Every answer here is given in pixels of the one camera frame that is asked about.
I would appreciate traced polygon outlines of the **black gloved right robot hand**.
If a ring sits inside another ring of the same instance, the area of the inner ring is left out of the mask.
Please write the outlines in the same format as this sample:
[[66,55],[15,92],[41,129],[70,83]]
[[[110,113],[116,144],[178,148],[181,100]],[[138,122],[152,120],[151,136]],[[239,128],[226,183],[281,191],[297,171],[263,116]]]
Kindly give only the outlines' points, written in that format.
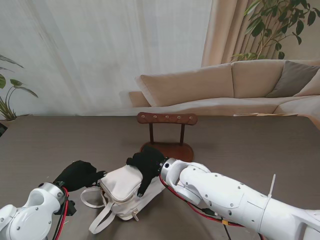
[[145,146],[141,152],[137,152],[133,157],[128,157],[126,164],[137,168],[142,174],[141,185],[137,191],[137,196],[141,198],[151,181],[159,176],[166,157],[156,148]]

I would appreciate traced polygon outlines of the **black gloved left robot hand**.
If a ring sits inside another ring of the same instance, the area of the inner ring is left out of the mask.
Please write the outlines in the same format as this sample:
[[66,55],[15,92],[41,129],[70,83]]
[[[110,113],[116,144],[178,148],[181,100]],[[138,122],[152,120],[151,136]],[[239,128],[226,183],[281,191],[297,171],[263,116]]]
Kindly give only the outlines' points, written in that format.
[[74,192],[84,187],[92,187],[104,175],[103,170],[97,171],[91,163],[78,160],[67,166],[53,181],[53,184],[66,188],[68,192]]

